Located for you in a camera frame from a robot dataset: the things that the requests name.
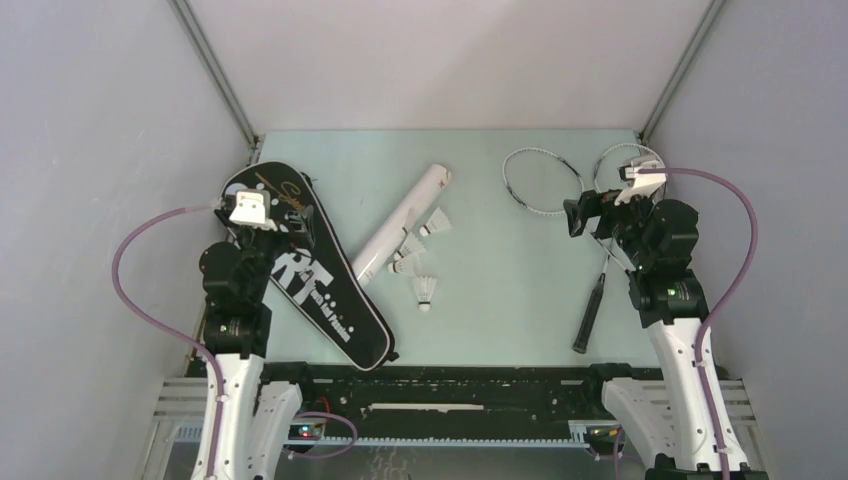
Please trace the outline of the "white shuttlecock tube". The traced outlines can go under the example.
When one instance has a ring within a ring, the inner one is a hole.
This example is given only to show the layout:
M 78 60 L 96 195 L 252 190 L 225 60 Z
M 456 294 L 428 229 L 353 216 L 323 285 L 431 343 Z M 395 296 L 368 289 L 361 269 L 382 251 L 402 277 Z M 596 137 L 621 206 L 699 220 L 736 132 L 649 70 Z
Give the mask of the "white shuttlecock tube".
M 440 164 L 432 164 L 409 190 L 376 233 L 355 256 L 352 268 L 360 286 L 365 287 L 412 232 L 413 226 L 435 202 L 452 178 Z

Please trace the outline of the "white shuttlecock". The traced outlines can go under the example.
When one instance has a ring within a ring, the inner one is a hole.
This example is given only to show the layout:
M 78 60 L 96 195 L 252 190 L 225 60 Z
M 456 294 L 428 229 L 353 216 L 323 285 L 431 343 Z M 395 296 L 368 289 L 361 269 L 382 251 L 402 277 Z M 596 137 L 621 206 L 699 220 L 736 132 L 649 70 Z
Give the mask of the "white shuttlecock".
M 405 275 L 405 276 L 420 276 L 421 262 L 418 256 L 407 256 L 391 262 L 388 265 L 390 273 Z
M 414 292 L 417 298 L 418 309 L 429 312 L 432 306 L 432 298 L 438 285 L 438 279 L 430 276 L 416 276 L 413 280 Z
M 442 233 L 453 228 L 451 220 L 441 207 L 437 207 L 430 217 L 419 227 L 419 234 L 427 237 L 435 233 Z
M 419 255 L 426 251 L 426 247 L 416 234 L 410 232 L 407 234 L 402 243 L 395 249 L 393 259 L 395 261 L 404 258 Z

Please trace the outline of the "white shuttlecock bottom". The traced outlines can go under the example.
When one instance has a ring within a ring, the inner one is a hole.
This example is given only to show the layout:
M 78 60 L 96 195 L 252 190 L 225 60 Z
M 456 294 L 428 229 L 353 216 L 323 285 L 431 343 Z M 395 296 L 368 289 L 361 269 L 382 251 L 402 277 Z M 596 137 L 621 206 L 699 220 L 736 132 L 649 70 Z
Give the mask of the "white shuttlecock bottom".
M 429 312 L 432 306 L 432 298 L 438 285 L 438 279 L 430 276 L 416 276 L 413 280 L 414 292 L 417 298 L 418 309 Z

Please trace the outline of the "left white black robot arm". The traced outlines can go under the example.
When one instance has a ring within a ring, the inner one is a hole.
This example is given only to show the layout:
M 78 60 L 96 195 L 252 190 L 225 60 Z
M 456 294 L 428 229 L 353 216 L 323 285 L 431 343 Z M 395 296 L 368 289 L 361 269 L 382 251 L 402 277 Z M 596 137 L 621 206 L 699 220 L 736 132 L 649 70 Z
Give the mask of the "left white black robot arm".
M 199 259 L 208 388 L 192 476 L 270 479 L 292 421 L 312 411 L 316 390 L 298 378 L 262 383 L 272 315 L 263 297 L 275 260 L 313 241 L 298 214 L 269 230 L 236 224 L 224 209 L 215 215 L 232 238 Z

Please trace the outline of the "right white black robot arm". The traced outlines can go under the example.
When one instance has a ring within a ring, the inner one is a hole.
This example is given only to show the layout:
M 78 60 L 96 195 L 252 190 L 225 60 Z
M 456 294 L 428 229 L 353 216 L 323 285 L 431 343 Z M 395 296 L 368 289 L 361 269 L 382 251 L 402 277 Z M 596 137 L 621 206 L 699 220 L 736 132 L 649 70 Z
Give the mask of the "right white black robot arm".
M 581 392 L 585 411 L 612 415 L 646 468 L 648 479 L 765 479 L 753 466 L 727 412 L 707 325 L 709 307 L 689 264 L 698 212 L 678 200 L 654 202 L 619 191 L 585 191 L 563 203 L 569 234 L 611 238 L 632 264 L 629 295 L 659 360 L 669 412 L 649 402 L 646 386 L 622 366 Z

